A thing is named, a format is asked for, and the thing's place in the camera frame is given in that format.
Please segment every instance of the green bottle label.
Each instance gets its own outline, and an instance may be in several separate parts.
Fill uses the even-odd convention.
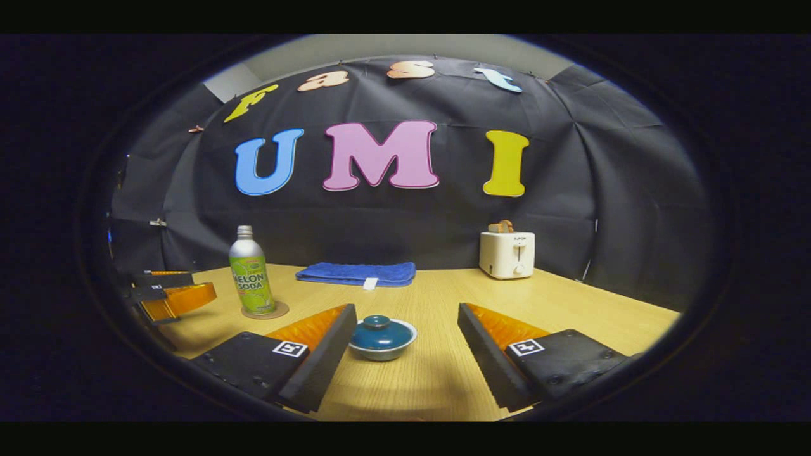
[[[249,313],[266,315],[276,310],[276,301],[270,293],[268,270],[264,256],[231,258],[231,272],[242,305]]]

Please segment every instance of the white bowl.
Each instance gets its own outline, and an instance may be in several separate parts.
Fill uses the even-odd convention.
[[[387,348],[385,350],[372,350],[369,348],[361,348],[359,346],[353,345],[352,342],[350,342],[350,349],[366,359],[371,359],[372,361],[391,361],[392,359],[399,358],[400,355],[403,354],[403,351],[405,351],[406,348],[408,348],[408,346],[411,345],[411,343],[417,338],[417,329],[411,323],[408,323],[403,320],[394,320],[393,318],[390,318],[390,321],[394,323],[399,323],[408,328],[408,330],[411,331],[411,339],[409,339],[409,341],[403,345],[396,346],[394,348]]]

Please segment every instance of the blue letter u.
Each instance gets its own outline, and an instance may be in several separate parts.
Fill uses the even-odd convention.
[[[259,148],[264,139],[256,138],[245,141],[234,150],[237,153],[237,189],[250,196],[267,195],[285,186],[293,175],[293,161],[296,154],[296,139],[304,134],[301,128],[291,128],[278,132],[273,142],[278,144],[276,151],[276,170],[268,177],[256,175],[256,162]]]

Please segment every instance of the foam letter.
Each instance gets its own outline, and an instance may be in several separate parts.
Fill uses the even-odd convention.
[[[341,85],[345,82],[349,82],[350,79],[346,77],[348,74],[349,73],[346,71],[330,71],[329,73],[313,76],[308,79],[306,83],[302,84],[298,88],[298,91],[306,92],[307,90],[316,90],[321,87]]]
[[[327,128],[326,134],[333,138],[333,172],[324,181],[324,189],[343,191],[358,186],[360,179],[352,175],[351,160],[369,185],[377,187],[395,158],[397,172],[388,180],[394,187],[435,187],[440,183],[431,172],[431,133],[435,130],[433,122],[410,120],[398,124],[383,144],[377,144],[360,123]]]
[[[524,136],[509,131],[490,130],[485,135],[493,143],[493,173],[484,183],[488,195],[521,196],[521,154],[530,142]]]
[[[427,78],[428,76],[434,74],[434,71],[430,68],[433,66],[433,63],[426,62],[424,60],[397,62],[391,66],[392,70],[386,73],[386,75],[394,79]]]
[[[234,112],[231,113],[230,116],[226,117],[225,120],[223,120],[222,122],[226,123],[226,122],[228,122],[230,120],[233,120],[233,119],[245,114],[246,112],[248,112],[248,106],[253,106],[256,103],[259,103],[262,100],[262,98],[264,98],[265,93],[272,92],[272,91],[276,90],[278,87],[279,87],[279,84],[274,84],[274,85],[272,85],[270,87],[266,87],[266,88],[263,88],[261,90],[257,90],[256,92],[253,92],[250,95],[246,95],[245,97],[242,97],[242,101],[239,102],[236,109],[234,109]]]
[[[504,90],[509,90],[510,92],[523,92],[523,90],[516,86],[512,85],[507,81],[513,80],[513,78],[509,76],[502,75],[496,70],[491,70],[489,68],[474,68],[473,71],[478,73],[484,73],[484,77],[490,81],[491,84],[495,85],[496,87],[503,88]]]
[[[237,189],[250,196],[267,195],[282,188],[293,175],[293,161],[296,153],[296,139],[304,134],[301,128],[280,131],[273,137],[278,144],[276,151],[276,170],[268,177],[256,175],[256,162],[259,148],[264,145],[263,138],[245,141],[234,150],[237,154]]]

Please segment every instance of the melon soda bottle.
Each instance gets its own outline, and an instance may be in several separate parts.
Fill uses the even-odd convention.
[[[262,247],[253,239],[253,227],[237,227],[237,241],[231,245],[228,259],[245,312],[257,316],[273,313],[276,301],[270,292]]]

